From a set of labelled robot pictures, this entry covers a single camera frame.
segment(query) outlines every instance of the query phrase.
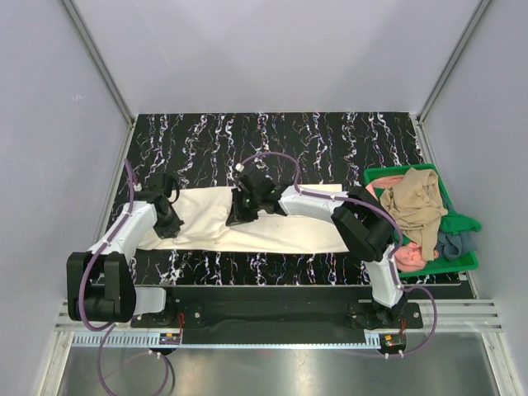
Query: black marble surface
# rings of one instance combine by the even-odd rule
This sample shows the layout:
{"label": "black marble surface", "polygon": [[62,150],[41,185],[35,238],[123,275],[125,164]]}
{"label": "black marble surface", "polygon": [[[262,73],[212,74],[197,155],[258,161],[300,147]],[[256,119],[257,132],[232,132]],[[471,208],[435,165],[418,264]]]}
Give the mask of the black marble surface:
{"label": "black marble surface", "polygon": [[[296,157],[303,183],[363,183],[370,167],[421,163],[407,113],[252,113],[140,115],[127,158],[143,184],[156,171],[175,172],[182,188],[233,186],[234,166],[261,151]],[[282,159],[262,163],[273,180],[290,180]],[[127,201],[123,173],[111,222]],[[136,285],[361,285],[365,266],[347,253],[140,251],[130,263]],[[408,283],[458,283],[457,274]]]}

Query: pink cloth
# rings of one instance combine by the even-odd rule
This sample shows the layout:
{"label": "pink cloth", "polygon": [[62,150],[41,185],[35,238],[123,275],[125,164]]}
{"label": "pink cloth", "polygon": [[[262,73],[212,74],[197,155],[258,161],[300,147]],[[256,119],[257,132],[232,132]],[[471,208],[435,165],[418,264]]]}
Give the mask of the pink cloth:
{"label": "pink cloth", "polygon": [[389,188],[392,186],[396,186],[402,180],[403,175],[380,177],[379,179],[373,180],[371,182],[371,185],[374,188]]}
{"label": "pink cloth", "polygon": [[[375,194],[375,188],[389,188],[397,185],[403,179],[402,176],[388,176],[381,177],[380,179],[373,180],[371,184],[366,187],[366,190],[377,200],[378,197]],[[439,256],[438,251],[433,252],[434,257]],[[406,246],[402,246],[394,254],[394,262],[396,267],[401,272],[415,272],[423,270],[427,262],[422,260],[422,247],[415,242],[410,242]]]}
{"label": "pink cloth", "polygon": [[[435,258],[439,256],[436,250],[433,254]],[[401,272],[420,271],[427,264],[427,262],[422,260],[422,247],[416,242],[410,242],[408,245],[398,249],[394,254],[394,261]]]}

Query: beige cloth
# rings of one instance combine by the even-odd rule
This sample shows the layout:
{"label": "beige cloth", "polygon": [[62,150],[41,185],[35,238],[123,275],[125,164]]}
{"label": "beige cloth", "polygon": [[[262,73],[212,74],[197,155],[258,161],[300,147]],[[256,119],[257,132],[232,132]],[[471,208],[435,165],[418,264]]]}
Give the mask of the beige cloth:
{"label": "beige cloth", "polygon": [[418,171],[412,167],[400,183],[383,192],[379,202],[402,232],[422,246],[422,259],[433,261],[441,217],[447,215],[438,175],[431,169]]}
{"label": "beige cloth", "polygon": [[[341,185],[305,186],[339,192]],[[231,210],[232,187],[181,190],[173,207],[185,223],[176,238],[160,239],[153,229],[139,244],[143,250],[180,249],[213,252],[272,252],[315,254],[348,252],[336,226],[304,216],[280,216],[259,212],[259,219],[226,227]]]}

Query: metal floor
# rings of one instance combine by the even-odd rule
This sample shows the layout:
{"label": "metal floor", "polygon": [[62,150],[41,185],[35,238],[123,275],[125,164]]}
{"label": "metal floor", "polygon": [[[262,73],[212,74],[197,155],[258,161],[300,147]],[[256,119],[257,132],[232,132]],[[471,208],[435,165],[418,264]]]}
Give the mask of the metal floor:
{"label": "metal floor", "polygon": [[[410,347],[425,336],[409,334]],[[106,348],[103,373],[119,367],[135,349]],[[163,395],[499,395],[478,334],[436,334],[415,356],[386,361],[329,350],[184,350],[169,358],[175,382]],[[96,348],[73,347],[59,394],[105,395],[97,382]],[[163,364],[140,357],[107,383],[119,395],[153,394]]]}

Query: metal grate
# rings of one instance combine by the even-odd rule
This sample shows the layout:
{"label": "metal grate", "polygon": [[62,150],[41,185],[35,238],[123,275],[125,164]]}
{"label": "metal grate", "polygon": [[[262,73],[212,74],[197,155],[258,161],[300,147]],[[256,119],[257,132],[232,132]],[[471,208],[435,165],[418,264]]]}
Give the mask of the metal grate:
{"label": "metal grate", "polygon": [[[73,347],[99,347],[104,334],[75,332]],[[365,333],[365,342],[328,344],[160,344],[160,332],[117,332],[111,334],[105,348],[187,348],[187,349],[379,349],[380,335]]]}
{"label": "metal grate", "polygon": [[[73,347],[99,347],[104,334],[93,332],[75,332]],[[160,344],[160,332],[116,332],[111,334],[105,348],[174,348],[178,345]]]}

